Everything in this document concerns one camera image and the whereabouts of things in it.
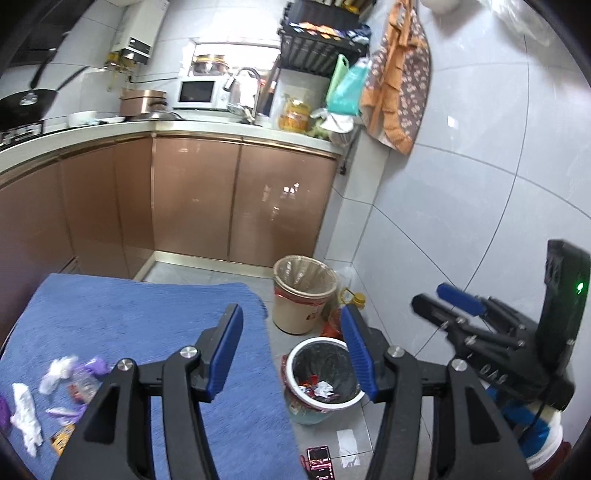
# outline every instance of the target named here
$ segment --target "robotic hand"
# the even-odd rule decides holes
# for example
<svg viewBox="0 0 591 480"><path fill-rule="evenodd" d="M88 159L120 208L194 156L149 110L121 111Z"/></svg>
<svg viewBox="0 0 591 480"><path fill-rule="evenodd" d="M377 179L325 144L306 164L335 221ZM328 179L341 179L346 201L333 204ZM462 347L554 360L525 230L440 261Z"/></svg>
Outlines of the robotic hand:
<svg viewBox="0 0 591 480"><path fill-rule="evenodd" d="M430 479L525 480L531 474L515 433L499 408L507 400L541 400L562 410L574 393L568 369L589 287L589 254L548 242L544 308L539 324L503 302L472 297L442 284L438 296L497 333L425 295L413 310L456 350L447 366L420 362L369 328L355 306L341 324L357 379L384 416L366 480L412 480L421 398L434 397ZM105 378L57 462L52 480L154 480L150 397L162 396L171 480L218 480L199 410L226 381L242 333L242 310L230 305L217 328L205 330L164 362L122 359ZM496 404L479 377L497 388Z"/></svg>

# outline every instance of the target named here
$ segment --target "white tissue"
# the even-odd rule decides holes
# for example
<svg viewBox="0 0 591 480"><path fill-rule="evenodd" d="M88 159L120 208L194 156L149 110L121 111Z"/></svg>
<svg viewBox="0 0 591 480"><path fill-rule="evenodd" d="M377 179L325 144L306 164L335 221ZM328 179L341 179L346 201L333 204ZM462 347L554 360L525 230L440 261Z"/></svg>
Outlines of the white tissue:
<svg viewBox="0 0 591 480"><path fill-rule="evenodd" d="M37 456L37 446L43 443L41 437L41 424L35 416L35 404L29 391L29 387L24 383L13 383L14 403L16 410L10 417L10 422L22 431L22 441L27 448L29 455Z"/></svg>
<svg viewBox="0 0 591 480"><path fill-rule="evenodd" d="M77 362L78 357L76 356L64 356L62 358L56 358L51 362L49 370L41 379L39 385L39 393L43 395L49 395L56 388L60 379L65 380L70 378L72 374L72 367Z"/></svg>

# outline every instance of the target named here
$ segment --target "black frying pan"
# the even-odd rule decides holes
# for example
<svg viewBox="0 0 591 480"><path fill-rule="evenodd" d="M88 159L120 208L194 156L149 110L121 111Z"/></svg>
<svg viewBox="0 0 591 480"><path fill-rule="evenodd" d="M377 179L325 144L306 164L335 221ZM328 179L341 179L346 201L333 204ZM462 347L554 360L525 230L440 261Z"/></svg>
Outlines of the black frying pan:
<svg viewBox="0 0 591 480"><path fill-rule="evenodd" d="M39 122L53 105L57 92L88 68L82 67L74 72L56 90L37 89L37 84L41 79L45 67L53 60L56 53L57 49L55 48L48 52L47 58L39 66L31 81L31 89L29 91L13 93L0 99L0 130L8 130L20 127L21 125Z"/></svg>

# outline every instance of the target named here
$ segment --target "kitchen cabinet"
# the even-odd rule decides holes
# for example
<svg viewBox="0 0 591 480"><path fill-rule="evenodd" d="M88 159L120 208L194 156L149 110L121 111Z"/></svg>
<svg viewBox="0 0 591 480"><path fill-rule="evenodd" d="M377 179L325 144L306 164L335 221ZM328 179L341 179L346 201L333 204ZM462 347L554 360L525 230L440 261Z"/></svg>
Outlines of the kitchen cabinet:
<svg viewBox="0 0 591 480"><path fill-rule="evenodd" d="M115 147L61 160L74 253L86 275L130 278L115 186Z"/></svg>
<svg viewBox="0 0 591 480"><path fill-rule="evenodd" d="M0 189L0 344L37 287L73 258L54 163Z"/></svg>
<svg viewBox="0 0 591 480"><path fill-rule="evenodd" d="M117 144L114 155L123 248L133 278L154 252L152 138Z"/></svg>
<svg viewBox="0 0 591 480"><path fill-rule="evenodd" d="M285 255L311 257L335 169L328 158L244 145L229 260L272 267Z"/></svg>
<svg viewBox="0 0 591 480"><path fill-rule="evenodd" d="M152 200L157 250L228 259L239 152L234 142L155 140Z"/></svg>

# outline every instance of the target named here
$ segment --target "pan handle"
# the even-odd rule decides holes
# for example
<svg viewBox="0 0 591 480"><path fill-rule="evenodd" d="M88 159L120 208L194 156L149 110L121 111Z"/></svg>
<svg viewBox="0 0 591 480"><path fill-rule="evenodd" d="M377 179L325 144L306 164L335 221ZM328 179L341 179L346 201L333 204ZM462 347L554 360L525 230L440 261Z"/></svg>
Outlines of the pan handle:
<svg viewBox="0 0 591 480"><path fill-rule="evenodd" d="M37 88L37 85L39 84L39 80L41 80L41 75L43 75L43 71L45 71L45 67L47 67L47 65L49 64L49 62L51 62L57 53L57 48L50 48L47 51L47 57L45 57L45 60L43 60L43 63L41 63L41 65L39 65L39 68L37 69L37 71L35 72L35 76L33 77L33 80L31 80L31 90L34 90Z"/></svg>
<svg viewBox="0 0 591 480"><path fill-rule="evenodd" d="M81 69L76 70L74 73L72 73L72 75L70 75L68 78L66 78L61 85L56 89L56 92L59 92L62 88L64 88L66 85L68 85L68 83L70 83L72 80L74 80L76 77L78 77L79 74L81 74L83 71L85 71L88 67L82 67Z"/></svg>

